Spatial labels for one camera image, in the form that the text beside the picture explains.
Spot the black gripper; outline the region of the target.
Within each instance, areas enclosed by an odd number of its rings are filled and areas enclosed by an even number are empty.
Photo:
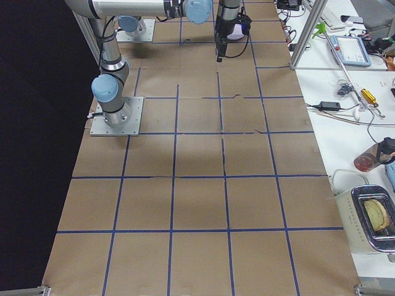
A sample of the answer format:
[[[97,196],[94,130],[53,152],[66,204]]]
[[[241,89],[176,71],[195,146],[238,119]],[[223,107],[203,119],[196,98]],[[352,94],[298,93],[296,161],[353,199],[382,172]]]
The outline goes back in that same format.
[[[217,18],[215,21],[215,43],[217,49],[217,62],[222,62],[226,57],[228,35],[230,35],[235,27],[236,20],[225,20]]]

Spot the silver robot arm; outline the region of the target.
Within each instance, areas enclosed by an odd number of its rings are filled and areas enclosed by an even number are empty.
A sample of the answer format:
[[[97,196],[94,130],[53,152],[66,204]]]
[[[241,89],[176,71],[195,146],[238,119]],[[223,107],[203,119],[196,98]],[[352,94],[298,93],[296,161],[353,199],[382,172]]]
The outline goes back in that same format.
[[[120,15],[118,17],[118,25],[131,36],[142,35],[146,32],[146,25],[141,17]]]
[[[129,66],[122,58],[115,32],[114,17],[186,17],[202,24],[212,11],[212,1],[67,1],[76,14],[88,18],[99,46],[100,74],[91,84],[94,97],[102,108],[104,122],[111,127],[124,125],[131,117],[131,107],[122,95]]]

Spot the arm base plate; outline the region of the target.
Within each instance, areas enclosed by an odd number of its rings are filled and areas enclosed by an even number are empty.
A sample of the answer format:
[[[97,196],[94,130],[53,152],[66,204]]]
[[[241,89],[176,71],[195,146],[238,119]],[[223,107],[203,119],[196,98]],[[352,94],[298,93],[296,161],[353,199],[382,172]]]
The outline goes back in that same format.
[[[146,25],[146,32],[142,35],[131,36],[123,31],[119,26],[117,30],[118,43],[150,43],[154,35],[155,20],[143,19]]]
[[[144,97],[124,97],[124,105],[116,113],[105,113],[97,103],[90,129],[92,136],[138,136]]]

